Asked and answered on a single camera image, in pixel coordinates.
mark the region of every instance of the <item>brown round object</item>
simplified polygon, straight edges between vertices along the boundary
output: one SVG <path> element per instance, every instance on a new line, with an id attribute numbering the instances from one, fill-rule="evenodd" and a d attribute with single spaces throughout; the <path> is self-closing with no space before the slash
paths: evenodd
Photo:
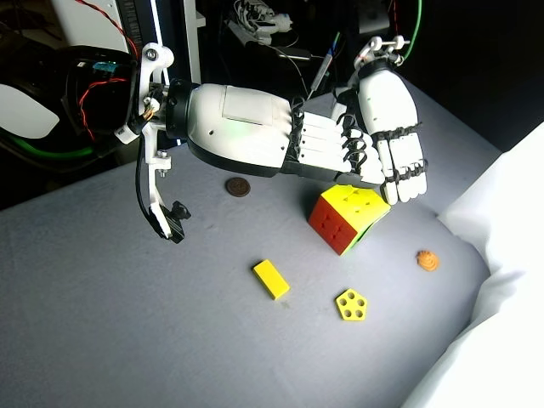
<path id="1" fill-rule="evenodd" d="M 435 253 L 430 251 L 420 251 L 417 253 L 417 263 L 419 266 L 432 272 L 440 266 L 439 257 Z"/>
<path id="2" fill-rule="evenodd" d="M 229 194 L 234 197 L 247 196 L 252 189 L 247 180 L 242 177 L 229 178 L 226 187 Z"/>

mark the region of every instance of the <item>green cable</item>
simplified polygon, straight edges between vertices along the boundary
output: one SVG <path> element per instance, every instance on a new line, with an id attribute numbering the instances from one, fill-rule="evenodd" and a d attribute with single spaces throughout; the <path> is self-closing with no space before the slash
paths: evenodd
<path id="1" fill-rule="evenodd" d="M 422 8 L 423 8 L 423 0 L 417 0 L 416 27 L 414 28 L 414 34 L 411 36 L 410 46 L 408 47 L 408 51 L 406 51 L 405 61 L 408 60 L 408 57 L 411 54 L 411 49 L 414 48 L 414 44 L 416 43 L 417 33 L 419 32 L 419 24 L 422 22 Z"/>
<path id="2" fill-rule="evenodd" d="M 10 135 L 8 137 L 12 139 L 14 143 L 18 145 L 20 148 L 26 150 L 27 152 L 33 154 L 34 156 L 39 156 L 46 159 L 70 160 L 70 159 L 77 159 L 79 157 L 90 156 L 94 153 L 94 150 L 92 147 L 86 147 L 80 150 L 63 151 L 63 152 L 43 151 L 43 150 L 39 150 L 35 148 L 31 144 L 26 143 L 21 138 L 17 138 L 15 136 L 10 136 Z"/>

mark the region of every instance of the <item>gray surface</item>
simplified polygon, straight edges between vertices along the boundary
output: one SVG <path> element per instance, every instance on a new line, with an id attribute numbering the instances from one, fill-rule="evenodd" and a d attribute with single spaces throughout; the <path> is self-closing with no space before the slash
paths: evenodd
<path id="1" fill-rule="evenodd" d="M 412 92 L 428 193 L 342 258 L 306 222 L 327 184 L 248 177 L 250 195 L 234 198 L 231 174 L 186 149 L 160 187 L 193 213 L 180 245 L 141 217 L 133 165 L 0 213 L 0 406 L 399 405 L 488 275 L 434 215 L 498 155 Z M 421 248 L 438 271 L 417 267 Z M 251 271 L 263 258 L 292 287 L 277 302 Z M 348 287 L 368 298 L 364 322 L 339 318 Z"/>

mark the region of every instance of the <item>small orange cookie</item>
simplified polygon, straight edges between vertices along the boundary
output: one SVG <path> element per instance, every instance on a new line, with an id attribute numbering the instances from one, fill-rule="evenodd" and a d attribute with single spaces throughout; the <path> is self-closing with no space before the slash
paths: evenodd
<path id="1" fill-rule="evenodd" d="M 417 263 L 419 266 L 429 272 L 436 270 L 440 266 L 439 257 L 430 251 L 420 251 L 417 253 Z"/>

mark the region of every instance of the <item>red wire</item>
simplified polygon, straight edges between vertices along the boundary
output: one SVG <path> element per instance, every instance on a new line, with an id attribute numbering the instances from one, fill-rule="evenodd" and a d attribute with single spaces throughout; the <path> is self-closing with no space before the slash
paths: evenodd
<path id="1" fill-rule="evenodd" d="M 101 13 L 106 19 L 110 21 L 111 24 L 115 26 L 117 30 L 122 34 L 123 37 L 127 40 L 127 43 L 130 45 L 130 48 L 132 49 L 132 52 L 136 59 L 138 59 L 138 49 L 136 48 L 136 44 L 134 44 L 134 41 L 127 35 L 127 33 L 121 28 L 120 25 L 117 24 L 116 21 L 114 21 L 102 8 L 95 6 L 94 4 L 87 3 L 85 0 L 76 0 L 76 2 L 83 4 L 87 7 L 90 7 L 93 10 L 98 11 Z"/>
<path id="2" fill-rule="evenodd" d="M 97 81 L 97 82 L 91 82 L 91 84 L 88 86 L 87 90 L 83 93 L 83 95 L 79 98 L 77 104 L 79 105 L 79 111 L 82 115 L 82 124 L 85 127 L 85 130 L 87 130 L 87 133 L 92 141 L 95 141 L 93 131 L 89 129 L 87 124 L 87 115 L 85 114 L 85 110 L 83 109 L 83 102 L 85 102 L 85 98 L 87 98 L 87 95 L 91 89 L 94 87 L 98 87 L 100 85 L 105 85 L 107 83 L 113 83 L 113 82 L 127 82 L 128 79 L 125 78 L 110 78 L 107 81 Z"/>
<path id="3" fill-rule="evenodd" d="M 397 24 L 397 0 L 393 0 L 393 20 L 394 20 L 394 33 L 399 35 L 399 24 Z"/>

